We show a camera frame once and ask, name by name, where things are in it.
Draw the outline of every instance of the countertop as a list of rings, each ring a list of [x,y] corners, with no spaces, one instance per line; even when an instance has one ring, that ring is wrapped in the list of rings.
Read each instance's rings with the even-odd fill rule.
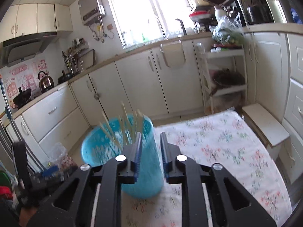
[[[293,33],[293,34],[300,34],[303,35],[303,25],[300,24],[296,24],[296,23],[287,23],[287,24],[281,24],[281,23],[267,23],[267,24],[259,24],[259,25],[252,25],[252,26],[246,26],[243,27],[243,32],[244,33],[252,33],[252,32],[281,32],[281,33]],[[206,33],[201,33],[201,34],[195,34],[195,35],[187,35],[187,36],[182,36],[182,37],[176,37],[176,38],[172,38],[172,39],[167,39],[167,40],[163,40],[163,41],[158,41],[155,42],[153,44],[148,44],[145,46],[142,46],[140,48],[134,49],[132,51],[126,52],[126,53],[122,53],[119,55],[116,55],[114,57],[111,57],[105,61],[102,61],[98,64],[95,64],[91,67],[89,67],[88,69],[84,70],[83,72],[81,72],[80,74],[78,74],[77,76],[73,77],[71,80],[64,82],[60,85],[55,86],[54,88],[52,88],[51,90],[43,93],[42,95],[40,95],[39,97],[35,98],[34,100],[32,100],[31,102],[29,102],[28,104],[26,104],[24,107],[22,107],[21,109],[19,109],[17,112],[15,112],[13,114],[13,118],[17,118],[19,115],[21,115],[24,111],[26,111],[28,108],[30,108],[31,106],[35,105],[38,101],[42,100],[43,98],[49,96],[50,94],[54,93],[57,90],[60,90],[62,88],[64,88],[65,86],[68,86],[70,83],[76,81],[77,79],[80,79],[81,77],[85,76],[86,74],[89,74],[90,72],[96,71],[97,69],[109,65],[110,63],[123,59],[125,57],[134,55],[134,54],[138,54],[140,52],[149,50],[151,48],[155,48],[155,47],[159,47],[161,44],[165,43],[172,43],[178,40],[181,41],[187,41],[187,40],[194,40],[194,39],[199,39],[199,38],[205,38],[205,37],[211,37],[212,33],[210,32],[206,32]],[[9,120],[6,119],[3,122],[3,125],[6,127],[9,124]]]

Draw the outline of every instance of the electrical outlet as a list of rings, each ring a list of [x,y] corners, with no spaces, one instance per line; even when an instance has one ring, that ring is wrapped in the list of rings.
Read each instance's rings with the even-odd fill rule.
[[[109,24],[108,26],[107,26],[107,30],[112,30],[113,29],[113,25],[112,24]]]

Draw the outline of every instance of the white shelf rack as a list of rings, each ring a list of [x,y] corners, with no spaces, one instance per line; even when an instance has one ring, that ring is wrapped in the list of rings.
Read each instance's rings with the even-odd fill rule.
[[[202,66],[202,73],[206,79],[206,84],[205,84],[204,79],[201,80],[202,88],[209,95],[212,92],[213,87],[214,87],[213,80],[209,74],[209,63],[210,63],[209,59],[231,57],[233,60],[234,70],[236,70],[235,57],[243,58],[245,84],[232,86],[229,88],[218,89],[215,94],[213,94],[212,96],[209,96],[212,114],[214,113],[213,98],[215,98],[215,97],[227,95],[230,93],[245,91],[245,101],[246,101],[247,100],[247,72],[246,72],[246,61],[245,61],[244,49],[226,50],[226,51],[211,53],[211,52],[205,52],[204,47],[201,46],[201,44],[197,44],[197,45],[195,45],[195,47],[197,48],[197,51],[198,51],[198,59],[199,59],[199,64]],[[205,96],[204,92],[203,92],[203,102],[204,102],[204,107],[206,108],[206,96]]]

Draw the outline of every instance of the range hood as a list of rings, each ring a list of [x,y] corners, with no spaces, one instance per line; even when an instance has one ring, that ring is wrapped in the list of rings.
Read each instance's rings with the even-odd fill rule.
[[[0,69],[34,58],[42,53],[57,36],[57,32],[35,33],[15,37],[0,43]]]

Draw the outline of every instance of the white stool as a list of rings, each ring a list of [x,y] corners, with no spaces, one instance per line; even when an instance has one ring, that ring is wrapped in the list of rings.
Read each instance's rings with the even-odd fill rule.
[[[242,107],[244,120],[276,160],[281,146],[289,138],[287,130],[260,104]]]

